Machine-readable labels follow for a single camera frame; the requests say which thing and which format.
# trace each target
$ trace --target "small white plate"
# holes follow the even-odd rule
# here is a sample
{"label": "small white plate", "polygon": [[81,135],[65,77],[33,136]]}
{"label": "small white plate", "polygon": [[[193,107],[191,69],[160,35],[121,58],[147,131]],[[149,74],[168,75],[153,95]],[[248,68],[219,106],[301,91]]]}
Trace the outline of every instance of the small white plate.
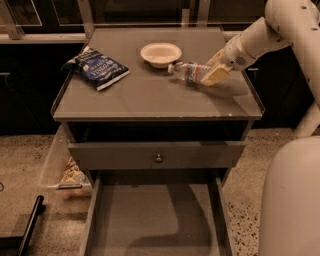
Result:
{"label": "small white plate", "polygon": [[181,57],[178,46],[169,43],[148,44],[141,50],[141,56],[155,68],[167,68]]}

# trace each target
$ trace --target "drawer knob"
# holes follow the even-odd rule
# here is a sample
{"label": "drawer knob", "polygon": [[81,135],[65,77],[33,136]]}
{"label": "drawer knob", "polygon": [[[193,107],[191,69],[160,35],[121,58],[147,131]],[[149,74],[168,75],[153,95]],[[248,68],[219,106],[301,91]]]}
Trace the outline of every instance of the drawer knob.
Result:
{"label": "drawer knob", "polygon": [[155,159],[156,163],[162,163],[163,162],[163,157],[161,154],[157,154],[156,155],[156,159]]}

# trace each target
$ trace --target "wrapper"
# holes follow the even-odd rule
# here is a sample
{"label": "wrapper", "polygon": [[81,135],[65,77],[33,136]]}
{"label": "wrapper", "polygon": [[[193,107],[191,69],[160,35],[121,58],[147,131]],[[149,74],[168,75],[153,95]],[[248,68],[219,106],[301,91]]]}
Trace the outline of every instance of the wrapper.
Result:
{"label": "wrapper", "polygon": [[109,87],[130,73],[126,66],[88,46],[81,54],[65,63],[62,69],[80,73],[87,80],[92,81],[98,91]]}

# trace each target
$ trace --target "drawer front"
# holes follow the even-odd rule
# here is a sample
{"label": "drawer front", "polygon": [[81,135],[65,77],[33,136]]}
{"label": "drawer front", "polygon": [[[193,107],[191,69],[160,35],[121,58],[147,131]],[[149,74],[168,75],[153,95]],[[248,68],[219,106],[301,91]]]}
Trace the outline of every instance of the drawer front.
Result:
{"label": "drawer front", "polygon": [[70,143],[83,170],[230,168],[244,142]]}

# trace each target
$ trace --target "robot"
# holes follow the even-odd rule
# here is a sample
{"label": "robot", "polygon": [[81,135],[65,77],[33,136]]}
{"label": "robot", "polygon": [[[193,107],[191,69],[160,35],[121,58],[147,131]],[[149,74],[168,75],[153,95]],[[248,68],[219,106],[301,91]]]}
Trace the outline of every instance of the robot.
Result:
{"label": "robot", "polygon": [[[263,54],[291,45],[319,108],[319,21],[319,11],[309,0],[268,0],[265,18],[215,54],[201,82],[212,86],[227,79],[231,70],[244,70]],[[285,145],[268,168],[259,256],[320,255],[319,218],[320,137],[312,136]]]}

